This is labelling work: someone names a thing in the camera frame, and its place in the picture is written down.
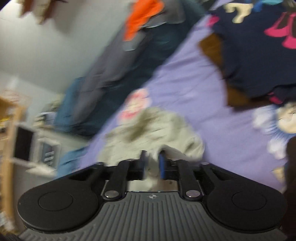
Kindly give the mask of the cream polka dot shirt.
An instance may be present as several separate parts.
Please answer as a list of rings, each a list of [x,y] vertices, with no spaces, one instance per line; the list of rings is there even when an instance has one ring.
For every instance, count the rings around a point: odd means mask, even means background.
[[[177,185],[160,179],[158,156],[164,151],[172,160],[200,161],[204,143],[180,115],[158,107],[146,108],[105,136],[98,161],[116,166],[120,161],[138,159],[146,151],[148,164],[144,180],[132,181],[130,191],[169,191]]]

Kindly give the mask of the blue blanket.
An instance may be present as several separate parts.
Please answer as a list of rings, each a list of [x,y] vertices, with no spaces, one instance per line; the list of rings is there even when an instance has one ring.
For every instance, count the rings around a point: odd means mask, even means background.
[[[62,154],[57,167],[57,178],[69,175],[81,168],[81,159],[86,155],[88,140],[75,133],[73,121],[74,107],[84,78],[80,77],[68,87],[61,105],[57,110],[54,120],[54,129],[67,137],[67,142],[72,145],[72,150]]]

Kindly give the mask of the purple floral bed sheet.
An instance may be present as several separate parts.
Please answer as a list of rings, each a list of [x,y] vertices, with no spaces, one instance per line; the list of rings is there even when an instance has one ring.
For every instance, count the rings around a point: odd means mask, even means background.
[[[214,33],[210,18],[193,28],[184,46],[148,82],[151,105],[138,113],[158,107],[180,115],[204,143],[202,161],[284,191],[287,144],[295,137],[295,100],[276,104],[266,97],[271,102],[266,106],[228,106],[222,74],[198,46]],[[125,107],[118,110],[88,146],[81,168],[99,162],[106,134],[135,116],[127,116]]]

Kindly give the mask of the white appliance with panel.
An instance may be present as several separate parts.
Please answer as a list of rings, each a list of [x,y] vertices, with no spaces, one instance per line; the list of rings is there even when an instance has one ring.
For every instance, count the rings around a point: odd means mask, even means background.
[[[61,144],[45,136],[45,132],[17,123],[14,126],[11,161],[27,168],[27,172],[48,178],[57,174]]]

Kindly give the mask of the grey blanket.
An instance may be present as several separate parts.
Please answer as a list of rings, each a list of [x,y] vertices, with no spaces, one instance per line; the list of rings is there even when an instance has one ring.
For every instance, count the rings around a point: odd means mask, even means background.
[[[163,1],[161,13],[153,16],[131,41],[124,41],[125,23],[85,76],[74,107],[73,121],[81,123],[102,98],[104,88],[126,75],[136,58],[144,51],[152,35],[148,30],[164,24],[179,24],[185,20],[179,1]]]

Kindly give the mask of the dark teal bed cover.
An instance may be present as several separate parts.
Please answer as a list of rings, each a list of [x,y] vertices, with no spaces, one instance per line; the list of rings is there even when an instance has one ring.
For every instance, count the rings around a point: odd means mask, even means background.
[[[152,39],[147,47],[123,78],[103,89],[105,93],[91,114],[81,123],[73,124],[72,132],[85,137],[96,135],[105,122],[121,107],[126,97],[147,82],[158,66],[175,52],[205,12],[194,1],[181,1],[181,5],[185,11],[185,21],[176,25],[164,24],[148,30]]]

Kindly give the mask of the brown garment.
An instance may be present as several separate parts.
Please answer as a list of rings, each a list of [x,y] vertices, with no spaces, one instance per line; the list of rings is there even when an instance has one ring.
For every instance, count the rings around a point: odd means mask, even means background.
[[[233,108],[256,108],[271,102],[266,97],[248,98],[241,90],[232,87],[224,73],[221,55],[221,40],[216,34],[210,34],[198,44],[203,54],[220,70],[226,87],[226,103]]]

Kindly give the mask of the wooden shelf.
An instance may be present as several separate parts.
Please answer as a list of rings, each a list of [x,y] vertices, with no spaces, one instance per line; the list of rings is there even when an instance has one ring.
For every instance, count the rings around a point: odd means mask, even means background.
[[[1,232],[18,233],[14,208],[13,152],[16,124],[25,119],[31,99],[14,90],[1,91]]]

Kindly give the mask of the orange cloth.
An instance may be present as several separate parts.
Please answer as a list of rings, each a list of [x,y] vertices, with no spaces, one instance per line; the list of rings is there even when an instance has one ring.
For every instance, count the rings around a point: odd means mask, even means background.
[[[124,41],[131,41],[137,32],[157,14],[161,13],[165,4],[157,0],[140,0],[132,5],[132,11],[125,22]]]

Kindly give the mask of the navy printed garment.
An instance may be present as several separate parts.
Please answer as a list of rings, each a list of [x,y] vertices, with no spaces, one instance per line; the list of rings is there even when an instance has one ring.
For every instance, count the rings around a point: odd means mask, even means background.
[[[211,10],[223,73],[248,98],[295,100],[295,1],[231,1]]]

